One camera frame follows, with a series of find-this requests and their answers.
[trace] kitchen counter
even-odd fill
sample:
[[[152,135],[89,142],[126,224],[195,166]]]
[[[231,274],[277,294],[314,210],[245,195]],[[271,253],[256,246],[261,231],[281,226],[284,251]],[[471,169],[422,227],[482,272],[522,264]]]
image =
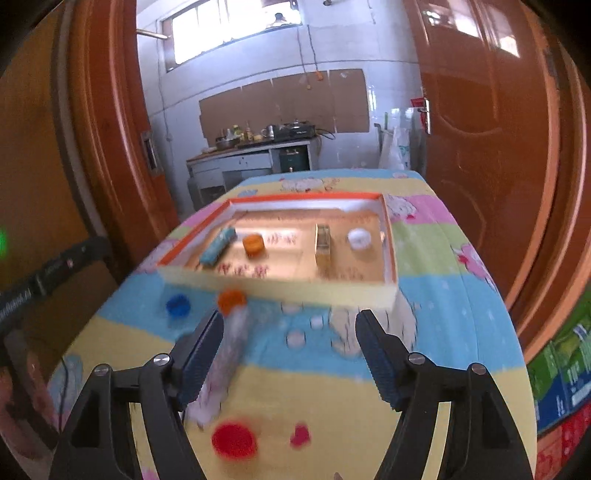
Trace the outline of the kitchen counter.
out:
[[[195,210],[213,202],[250,177],[286,173],[281,168],[281,149],[301,146],[305,146],[308,153],[308,170],[318,170],[319,137],[231,148],[189,158],[187,187]]]
[[[203,153],[201,155],[197,155],[196,157],[189,158],[187,160],[187,166],[193,164],[196,161],[202,160],[212,160],[214,158],[227,158],[233,157],[234,155],[244,155],[249,153],[255,153],[265,150],[274,150],[277,148],[285,148],[285,147],[298,147],[299,145],[310,145],[311,143],[317,142],[317,137],[312,139],[304,139],[304,140],[295,140],[290,142],[282,142],[282,143],[270,143],[270,144],[263,144],[263,145],[256,145],[253,147],[248,148],[228,148],[227,150],[222,151],[215,151],[211,153]]]

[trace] plastic bag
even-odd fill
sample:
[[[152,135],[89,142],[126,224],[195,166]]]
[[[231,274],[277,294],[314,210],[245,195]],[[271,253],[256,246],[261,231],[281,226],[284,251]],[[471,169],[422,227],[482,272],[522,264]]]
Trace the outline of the plastic bag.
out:
[[[200,426],[207,426],[220,413],[222,402],[240,364],[254,324],[248,306],[237,306],[224,316],[222,343],[209,368],[197,400],[187,406],[186,414]]]
[[[413,110],[412,108],[392,110],[392,128],[384,130],[384,144],[378,168],[389,170],[409,170],[411,168],[410,129]]]

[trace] cardboard panel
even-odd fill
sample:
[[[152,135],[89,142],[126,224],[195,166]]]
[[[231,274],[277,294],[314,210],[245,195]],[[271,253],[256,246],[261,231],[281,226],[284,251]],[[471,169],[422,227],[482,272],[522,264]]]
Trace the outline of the cardboard panel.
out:
[[[335,103],[337,132],[369,132],[369,105],[363,70],[331,70],[329,82]]]
[[[216,137],[232,125],[245,126],[246,109],[240,87],[204,98],[199,102],[203,135],[210,146],[215,145]]]
[[[279,105],[275,98],[275,90],[270,80],[251,83],[242,87],[243,105],[254,134],[260,133],[267,125],[281,123]]]
[[[232,125],[257,134],[269,124],[308,120],[329,132],[369,132],[369,106],[361,69],[331,70],[263,80],[199,102],[209,145]]]
[[[335,131],[335,102],[330,93],[327,72],[319,81],[315,73],[301,73],[273,79],[274,95],[281,112],[281,123],[308,120],[318,128]]]

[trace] electrical wire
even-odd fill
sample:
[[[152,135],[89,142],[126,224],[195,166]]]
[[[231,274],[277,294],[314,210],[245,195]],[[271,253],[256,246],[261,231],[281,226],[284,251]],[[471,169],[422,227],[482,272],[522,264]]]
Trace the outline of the electrical wire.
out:
[[[309,25],[308,25],[308,39],[310,40],[310,48],[312,49],[312,55],[314,56],[314,66],[316,67],[316,71],[318,72],[318,61],[316,60],[316,50],[314,49],[314,44],[312,43],[312,33],[310,32]]]
[[[64,430],[62,428],[61,419],[64,416],[64,408],[65,408],[65,403],[66,403],[66,394],[67,394],[67,391],[68,391],[68,383],[70,382],[70,372],[68,371],[68,366],[66,364],[66,360],[64,359],[64,357],[62,355],[60,355],[57,352],[57,349],[56,348],[52,347],[43,338],[37,337],[37,336],[29,336],[28,339],[42,343],[46,348],[48,348],[49,350],[51,350],[55,354],[57,354],[60,357],[62,366],[64,367],[64,387],[63,387],[63,389],[61,391],[60,404],[59,404],[59,407],[58,407],[58,410],[57,410],[57,431],[59,433],[62,433]]]
[[[332,133],[332,132],[329,132],[328,130],[325,130],[324,128],[318,128],[317,127],[316,128],[316,131],[317,132],[324,132],[323,134],[322,133],[319,133],[319,135],[321,137],[328,138],[329,140],[336,140],[336,135],[334,133]]]
[[[65,373],[65,378],[64,378],[64,388],[61,391],[61,398],[60,398],[60,407],[57,411],[57,431],[62,433],[64,431],[64,429],[62,428],[61,425],[61,420],[64,416],[64,406],[66,404],[66,395],[68,392],[68,383],[70,381],[70,373],[68,371],[68,366],[66,365],[66,361],[64,360],[63,357],[61,357],[61,364],[64,366],[64,373]]]
[[[312,88],[312,85],[310,85],[310,81],[308,80],[308,75],[306,72],[306,65],[304,64],[304,54],[302,53],[302,50],[301,50],[300,27],[296,27],[295,30],[297,32],[297,44],[298,44],[298,47],[300,48],[301,67],[304,69],[304,74],[306,75],[307,87],[308,87],[308,90],[310,90]]]

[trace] white tiled wall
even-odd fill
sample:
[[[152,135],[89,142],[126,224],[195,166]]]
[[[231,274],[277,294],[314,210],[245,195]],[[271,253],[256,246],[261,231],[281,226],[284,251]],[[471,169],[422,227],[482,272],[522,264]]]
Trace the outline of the white tiled wall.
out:
[[[157,0],[138,15],[138,27],[160,31],[160,21],[193,0]],[[384,112],[421,96],[421,80],[402,0],[299,0],[304,25],[268,32],[220,47],[166,73],[161,42],[138,36],[146,106],[168,183],[181,216],[193,209],[185,161],[207,147],[199,123],[199,100],[259,80],[306,71],[361,68],[370,105],[370,131],[323,140],[321,168],[376,167]],[[168,123],[168,140],[164,112]]]

